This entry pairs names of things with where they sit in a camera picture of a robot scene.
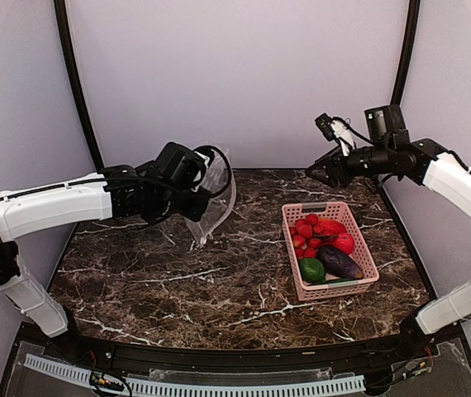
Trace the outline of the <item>clear zip top bag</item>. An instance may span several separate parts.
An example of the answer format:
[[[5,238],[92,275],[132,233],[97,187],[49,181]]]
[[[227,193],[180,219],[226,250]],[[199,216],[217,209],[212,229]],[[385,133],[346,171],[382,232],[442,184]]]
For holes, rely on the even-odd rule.
[[[195,151],[208,158],[207,171],[199,186],[212,196],[201,219],[197,222],[186,219],[185,223],[195,240],[194,246],[201,248],[231,214],[236,201],[236,181],[226,150],[204,145]]]

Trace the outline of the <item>purple eggplant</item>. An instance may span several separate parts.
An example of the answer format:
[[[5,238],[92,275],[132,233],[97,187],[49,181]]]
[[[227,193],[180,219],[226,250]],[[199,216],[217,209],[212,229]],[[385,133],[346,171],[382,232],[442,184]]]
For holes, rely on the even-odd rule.
[[[328,274],[354,279],[362,279],[364,276],[362,269],[355,261],[333,246],[320,247],[316,258],[324,265]]]

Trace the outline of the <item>red lychee bunch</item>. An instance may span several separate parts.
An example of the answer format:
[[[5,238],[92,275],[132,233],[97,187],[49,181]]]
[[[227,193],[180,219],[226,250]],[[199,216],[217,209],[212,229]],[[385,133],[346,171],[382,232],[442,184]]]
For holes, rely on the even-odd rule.
[[[327,221],[327,218],[310,213],[288,228],[297,260],[315,258],[321,246],[331,245],[336,240],[336,234],[325,230],[324,221]]]

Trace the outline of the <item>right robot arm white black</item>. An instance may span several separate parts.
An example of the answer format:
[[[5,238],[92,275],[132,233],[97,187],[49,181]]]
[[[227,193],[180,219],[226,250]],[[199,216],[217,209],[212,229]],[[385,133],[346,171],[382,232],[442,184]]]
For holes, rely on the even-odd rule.
[[[407,143],[397,149],[366,146],[345,155],[337,147],[306,168],[308,177],[330,187],[345,187],[356,177],[407,177],[447,199],[471,218],[471,169],[460,158],[431,139]],[[435,299],[402,322],[402,333],[392,350],[409,359],[425,344],[425,336],[471,318],[471,280]]]

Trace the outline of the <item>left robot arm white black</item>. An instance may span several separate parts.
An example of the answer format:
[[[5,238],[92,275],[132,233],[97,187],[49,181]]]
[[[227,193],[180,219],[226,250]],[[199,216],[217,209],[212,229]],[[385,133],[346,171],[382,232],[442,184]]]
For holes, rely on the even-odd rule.
[[[87,355],[87,341],[74,330],[66,309],[26,268],[19,237],[71,223],[140,216],[149,225],[173,214],[201,219],[213,195],[202,170],[165,178],[153,165],[119,165],[70,181],[0,192],[0,291],[30,318],[71,361]]]

